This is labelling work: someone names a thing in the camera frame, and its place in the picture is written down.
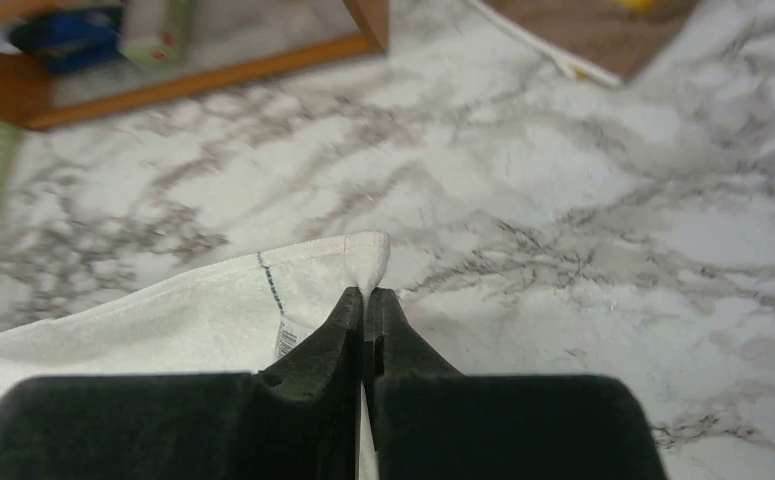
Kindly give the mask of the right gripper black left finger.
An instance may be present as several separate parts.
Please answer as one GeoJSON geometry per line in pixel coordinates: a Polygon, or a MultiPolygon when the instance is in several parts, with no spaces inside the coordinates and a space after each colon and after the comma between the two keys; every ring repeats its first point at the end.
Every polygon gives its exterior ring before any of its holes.
{"type": "Polygon", "coordinates": [[[354,479],[364,300],[256,372],[38,377],[0,399],[0,479],[354,479]]]}

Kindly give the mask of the white towel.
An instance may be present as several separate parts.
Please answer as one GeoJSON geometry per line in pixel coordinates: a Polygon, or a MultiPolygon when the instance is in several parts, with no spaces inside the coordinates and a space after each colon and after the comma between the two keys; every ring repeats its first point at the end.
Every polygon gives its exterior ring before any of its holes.
{"type": "MultiPolygon", "coordinates": [[[[52,376],[256,373],[326,320],[342,293],[364,307],[381,281],[389,238],[362,232],[257,252],[201,267],[123,298],[0,333],[0,399],[52,376]]],[[[361,432],[358,475],[372,441],[361,432]]]]}

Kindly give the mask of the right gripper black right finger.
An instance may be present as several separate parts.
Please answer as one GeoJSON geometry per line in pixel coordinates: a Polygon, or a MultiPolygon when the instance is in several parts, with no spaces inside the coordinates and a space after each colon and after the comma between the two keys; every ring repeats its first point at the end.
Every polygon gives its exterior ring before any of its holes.
{"type": "Polygon", "coordinates": [[[364,388],[382,479],[662,479],[645,413],[601,375],[465,375],[375,289],[364,388]]]}

